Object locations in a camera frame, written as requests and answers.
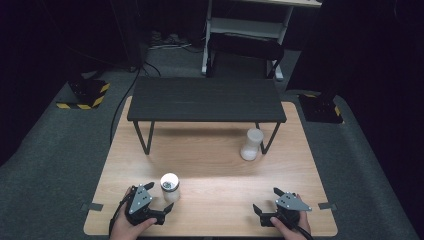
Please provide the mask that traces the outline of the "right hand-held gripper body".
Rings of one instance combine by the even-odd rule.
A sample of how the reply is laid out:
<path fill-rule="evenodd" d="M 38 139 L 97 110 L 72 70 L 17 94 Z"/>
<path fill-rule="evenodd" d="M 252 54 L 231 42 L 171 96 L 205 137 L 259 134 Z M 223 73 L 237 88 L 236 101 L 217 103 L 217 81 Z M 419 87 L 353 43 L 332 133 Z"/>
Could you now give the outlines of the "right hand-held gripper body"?
<path fill-rule="evenodd" d="M 262 227 L 273 227 L 271 217 L 278 218 L 287 228 L 293 229 L 298 226 L 300 211 L 311 211 L 312 208 L 300 200 L 295 193 L 285 192 L 285 194 L 274 201 L 276 210 L 271 213 L 264 213 L 259 216 Z"/>

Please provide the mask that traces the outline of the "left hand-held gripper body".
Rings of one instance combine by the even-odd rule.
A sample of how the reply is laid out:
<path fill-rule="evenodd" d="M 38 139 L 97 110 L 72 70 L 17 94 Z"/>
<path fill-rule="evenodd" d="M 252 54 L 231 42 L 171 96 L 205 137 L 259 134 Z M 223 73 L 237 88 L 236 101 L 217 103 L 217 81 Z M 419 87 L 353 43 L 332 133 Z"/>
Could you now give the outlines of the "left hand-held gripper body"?
<path fill-rule="evenodd" d="M 150 195 L 149 190 L 146 191 L 143 188 L 143 184 L 132 186 L 125 209 L 127 220 L 132 225 L 138 225 L 145 220 L 155 218 L 157 220 L 156 225 L 163 225 L 166 214 L 163 211 L 151 209 L 149 205 L 152 200 L 153 197 Z"/>

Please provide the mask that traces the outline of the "white-lid glass jar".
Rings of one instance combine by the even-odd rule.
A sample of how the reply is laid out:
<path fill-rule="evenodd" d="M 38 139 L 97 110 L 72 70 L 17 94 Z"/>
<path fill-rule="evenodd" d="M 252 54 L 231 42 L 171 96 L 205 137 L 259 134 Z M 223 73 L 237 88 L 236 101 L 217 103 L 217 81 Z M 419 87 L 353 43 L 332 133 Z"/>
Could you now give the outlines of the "white-lid glass jar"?
<path fill-rule="evenodd" d="M 263 138 L 264 134 L 261 130 L 257 128 L 249 129 L 246 134 L 246 141 L 240 150 L 241 157 L 246 161 L 255 160 Z"/>

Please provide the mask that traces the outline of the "black low shelf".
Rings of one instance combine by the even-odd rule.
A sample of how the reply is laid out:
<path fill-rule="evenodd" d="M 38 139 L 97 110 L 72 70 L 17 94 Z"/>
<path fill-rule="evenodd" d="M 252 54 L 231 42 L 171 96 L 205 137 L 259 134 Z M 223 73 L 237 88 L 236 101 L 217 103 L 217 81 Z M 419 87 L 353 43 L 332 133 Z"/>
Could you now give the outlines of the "black low shelf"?
<path fill-rule="evenodd" d="M 127 120 L 149 154 L 157 122 L 273 123 L 278 130 L 287 117 L 269 79 L 141 77 Z"/>

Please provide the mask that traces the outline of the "person's right hand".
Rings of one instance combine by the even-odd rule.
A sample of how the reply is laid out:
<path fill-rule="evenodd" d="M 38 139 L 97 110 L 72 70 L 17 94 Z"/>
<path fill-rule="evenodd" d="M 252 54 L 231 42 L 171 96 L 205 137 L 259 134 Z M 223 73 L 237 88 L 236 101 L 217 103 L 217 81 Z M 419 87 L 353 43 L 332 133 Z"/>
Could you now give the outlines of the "person's right hand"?
<path fill-rule="evenodd" d="M 311 227 L 308 222 L 307 213 L 305 211 L 300 211 L 299 216 L 300 219 L 298 222 L 298 226 L 306 232 L 311 233 Z M 285 240 L 307 240 L 307 238 L 296 229 L 287 228 L 278 218 L 271 217 L 270 221 L 274 225 L 274 227 L 282 234 Z"/>

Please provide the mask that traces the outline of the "person's left hand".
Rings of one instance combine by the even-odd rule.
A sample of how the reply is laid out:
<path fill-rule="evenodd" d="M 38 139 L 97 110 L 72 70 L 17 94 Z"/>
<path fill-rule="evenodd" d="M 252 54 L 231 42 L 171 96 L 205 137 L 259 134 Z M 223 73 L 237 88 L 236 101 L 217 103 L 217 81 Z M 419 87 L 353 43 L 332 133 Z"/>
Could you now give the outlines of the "person's left hand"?
<path fill-rule="evenodd" d="M 125 208 L 126 203 L 119 208 L 109 240 L 137 240 L 145 230 L 157 222 L 155 218 L 150 218 L 138 225 L 132 225 L 126 218 Z"/>

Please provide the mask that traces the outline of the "yellow-black striped stand base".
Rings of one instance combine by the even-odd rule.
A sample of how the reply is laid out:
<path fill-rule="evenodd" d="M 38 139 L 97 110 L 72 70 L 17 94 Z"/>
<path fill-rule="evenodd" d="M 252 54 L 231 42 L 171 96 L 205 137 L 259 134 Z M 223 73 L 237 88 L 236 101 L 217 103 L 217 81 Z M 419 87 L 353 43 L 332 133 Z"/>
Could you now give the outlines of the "yellow-black striped stand base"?
<path fill-rule="evenodd" d="M 60 109 L 91 110 L 100 106 L 110 84 L 103 80 L 67 83 L 63 96 L 56 100 Z"/>
<path fill-rule="evenodd" d="M 341 112 L 332 100 L 324 100 L 321 96 L 311 94 L 301 94 L 298 99 L 307 121 L 333 124 L 343 122 Z"/>

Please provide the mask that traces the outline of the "black chair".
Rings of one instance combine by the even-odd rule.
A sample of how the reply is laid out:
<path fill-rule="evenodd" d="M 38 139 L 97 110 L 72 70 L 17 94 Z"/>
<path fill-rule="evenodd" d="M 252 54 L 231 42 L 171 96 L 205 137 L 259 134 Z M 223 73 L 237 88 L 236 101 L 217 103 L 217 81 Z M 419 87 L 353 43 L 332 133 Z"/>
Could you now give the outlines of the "black chair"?
<path fill-rule="evenodd" d="M 212 53 L 225 52 L 243 57 L 263 59 L 271 62 L 266 74 L 268 79 L 276 76 L 276 70 L 284 57 L 284 47 L 276 40 L 235 33 L 213 33 L 206 44 L 206 76 L 213 75 Z"/>

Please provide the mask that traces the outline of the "white desk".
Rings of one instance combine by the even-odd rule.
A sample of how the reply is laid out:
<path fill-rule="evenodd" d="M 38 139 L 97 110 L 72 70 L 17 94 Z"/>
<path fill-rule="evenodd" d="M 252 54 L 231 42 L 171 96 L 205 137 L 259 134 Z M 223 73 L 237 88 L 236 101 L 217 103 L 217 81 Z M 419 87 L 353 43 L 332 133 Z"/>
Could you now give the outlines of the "white desk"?
<path fill-rule="evenodd" d="M 212 14 L 214 0 L 208 0 L 208 8 L 205 20 L 205 46 L 203 50 L 203 62 L 201 73 L 207 73 L 208 41 L 212 34 L 234 33 L 259 38 L 275 39 L 282 44 L 289 27 L 292 12 L 296 7 L 319 8 L 323 0 L 241 0 L 244 2 L 259 2 L 267 4 L 278 4 L 287 7 L 284 19 L 281 23 L 265 21 L 231 19 L 228 17 L 214 17 Z"/>

